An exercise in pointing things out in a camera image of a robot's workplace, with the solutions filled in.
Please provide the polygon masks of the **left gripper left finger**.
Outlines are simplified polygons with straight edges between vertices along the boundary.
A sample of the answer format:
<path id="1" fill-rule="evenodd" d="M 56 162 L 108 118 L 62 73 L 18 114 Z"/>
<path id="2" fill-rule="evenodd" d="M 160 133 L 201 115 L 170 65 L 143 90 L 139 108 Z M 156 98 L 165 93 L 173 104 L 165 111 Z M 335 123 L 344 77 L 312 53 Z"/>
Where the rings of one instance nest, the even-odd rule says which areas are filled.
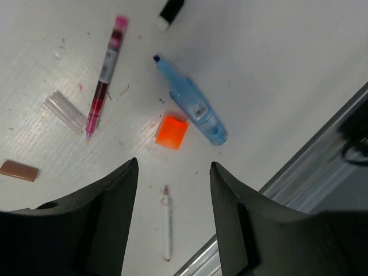
<path id="1" fill-rule="evenodd" d="M 133 158 L 36 209 L 1 213 L 2 275 L 120 275 L 135 204 Z"/>

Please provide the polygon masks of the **blue highlighter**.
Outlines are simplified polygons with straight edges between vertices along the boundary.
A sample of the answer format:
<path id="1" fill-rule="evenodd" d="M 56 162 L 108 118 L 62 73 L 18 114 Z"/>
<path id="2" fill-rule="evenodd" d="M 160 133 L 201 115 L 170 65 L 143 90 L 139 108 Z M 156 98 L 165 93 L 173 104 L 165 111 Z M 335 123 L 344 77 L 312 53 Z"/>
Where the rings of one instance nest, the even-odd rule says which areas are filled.
<path id="1" fill-rule="evenodd" d="M 196 84 L 164 57 L 154 55 L 154 61 L 169 83 L 172 100 L 213 145 L 224 144 L 228 132 Z"/>

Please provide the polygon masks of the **aluminium rail frame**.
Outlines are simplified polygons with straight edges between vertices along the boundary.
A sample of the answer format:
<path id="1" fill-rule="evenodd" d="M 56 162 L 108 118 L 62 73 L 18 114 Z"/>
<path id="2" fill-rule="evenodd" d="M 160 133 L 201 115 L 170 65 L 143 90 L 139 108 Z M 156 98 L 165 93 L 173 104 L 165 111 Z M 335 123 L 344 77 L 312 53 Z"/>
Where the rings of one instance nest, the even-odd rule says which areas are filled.
<path id="1" fill-rule="evenodd" d="M 346 143 L 339 127 L 345 121 L 367 121 L 367 87 L 363 86 L 277 173 L 258 191 L 290 209 L 313 214 L 313 209 L 341 184 L 349 183 L 358 167 L 346 163 L 341 151 Z M 349 159 L 365 160 L 351 149 Z M 363 211 L 363 210 L 324 210 Z M 223 275 L 216 234 L 195 254 L 178 275 Z"/>

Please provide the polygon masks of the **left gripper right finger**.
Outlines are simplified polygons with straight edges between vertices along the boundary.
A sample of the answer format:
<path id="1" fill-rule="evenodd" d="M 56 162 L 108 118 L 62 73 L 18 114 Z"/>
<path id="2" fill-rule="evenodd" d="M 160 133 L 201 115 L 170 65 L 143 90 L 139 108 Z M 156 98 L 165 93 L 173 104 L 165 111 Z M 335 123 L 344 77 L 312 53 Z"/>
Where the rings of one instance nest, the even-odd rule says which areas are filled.
<path id="1" fill-rule="evenodd" d="M 217 162 L 210 191 L 223 275 L 367 274 L 366 212 L 290 209 Z"/>

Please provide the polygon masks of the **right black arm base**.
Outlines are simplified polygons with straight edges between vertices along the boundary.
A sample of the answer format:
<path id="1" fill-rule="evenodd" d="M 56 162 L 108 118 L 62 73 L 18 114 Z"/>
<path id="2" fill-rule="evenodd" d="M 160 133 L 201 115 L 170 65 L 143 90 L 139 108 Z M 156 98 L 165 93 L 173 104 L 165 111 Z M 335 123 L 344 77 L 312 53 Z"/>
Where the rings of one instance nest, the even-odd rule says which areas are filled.
<path id="1" fill-rule="evenodd" d="M 367 167 L 367 121 L 347 120 L 339 127 L 339 132 L 346 140 L 340 154 L 342 160 L 358 167 Z M 365 160 L 349 159 L 349 150 L 362 154 Z"/>

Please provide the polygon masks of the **orange highlighter cap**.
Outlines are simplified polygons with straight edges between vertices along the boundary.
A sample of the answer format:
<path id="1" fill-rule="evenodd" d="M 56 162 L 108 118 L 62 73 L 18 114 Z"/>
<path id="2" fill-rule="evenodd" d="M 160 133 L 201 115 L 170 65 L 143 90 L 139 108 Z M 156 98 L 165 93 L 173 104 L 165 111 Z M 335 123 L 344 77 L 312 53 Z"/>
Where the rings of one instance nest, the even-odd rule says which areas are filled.
<path id="1" fill-rule="evenodd" d="M 155 135 L 155 143 L 162 147 L 178 150 L 188 129 L 189 123 L 178 117 L 165 115 Z"/>

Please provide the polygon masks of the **clear pen cap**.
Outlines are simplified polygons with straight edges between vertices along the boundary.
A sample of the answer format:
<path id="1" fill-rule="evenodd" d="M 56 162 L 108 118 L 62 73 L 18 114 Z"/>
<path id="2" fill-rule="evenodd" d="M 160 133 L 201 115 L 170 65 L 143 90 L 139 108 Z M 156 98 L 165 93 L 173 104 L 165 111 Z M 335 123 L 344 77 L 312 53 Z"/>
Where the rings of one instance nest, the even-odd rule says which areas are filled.
<path id="1" fill-rule="evenodd" d="M 44 105 L 77 135 L 83 133 L 86 117 L 59 91 L 45 99 Z"/>

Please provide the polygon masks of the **brown pen cap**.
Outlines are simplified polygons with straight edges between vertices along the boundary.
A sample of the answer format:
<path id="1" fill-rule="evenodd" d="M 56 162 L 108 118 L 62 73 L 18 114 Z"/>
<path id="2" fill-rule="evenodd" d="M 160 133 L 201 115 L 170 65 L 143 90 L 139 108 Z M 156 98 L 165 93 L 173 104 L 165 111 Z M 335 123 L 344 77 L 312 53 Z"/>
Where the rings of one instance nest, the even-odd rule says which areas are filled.
<path id="1" fill-rule="evenodd" d="M 1 166 L 1 174 L 29 182 L 34 182 L 39 174 L 39 169 L 7 160 Z"/>

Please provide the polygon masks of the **black white pen cap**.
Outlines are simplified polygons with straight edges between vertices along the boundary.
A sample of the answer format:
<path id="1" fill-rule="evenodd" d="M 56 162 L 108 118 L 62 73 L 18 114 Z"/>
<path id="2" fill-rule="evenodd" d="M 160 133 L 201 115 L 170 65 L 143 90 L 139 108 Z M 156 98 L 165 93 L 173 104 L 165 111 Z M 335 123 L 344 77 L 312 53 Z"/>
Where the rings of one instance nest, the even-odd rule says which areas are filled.
<path id="1" fill-rule="evenodd" d="M 159 18 L 167 26 L 170 26 L 181 11 L 184 3 L 185 0 L 168 0 L 164 5 L 162 11 L 159 13 Z"/>

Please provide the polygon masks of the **red pen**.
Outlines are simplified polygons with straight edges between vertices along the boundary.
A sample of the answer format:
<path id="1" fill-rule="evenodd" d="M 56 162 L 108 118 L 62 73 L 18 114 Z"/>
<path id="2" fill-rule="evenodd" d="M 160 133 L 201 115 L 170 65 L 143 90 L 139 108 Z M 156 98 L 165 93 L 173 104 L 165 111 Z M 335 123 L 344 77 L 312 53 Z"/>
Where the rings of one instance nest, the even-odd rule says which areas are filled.
<path id="1" fill-rule="evenodd" d="M 99 78 L 90 106 L 89 115 L 87 117 L 87 124 L 85 128 L 87 140 L 91 139 L 99 123 L 105 98 L 108 93 L 108 88 L 117 63 L 120 48 L 128 27 L 128 22 L 129 21 L 126 17 L 116 16 L 113 31 L 110 36 L 108 47 L 105 53 L 105 58 L 99 73 Z"/>

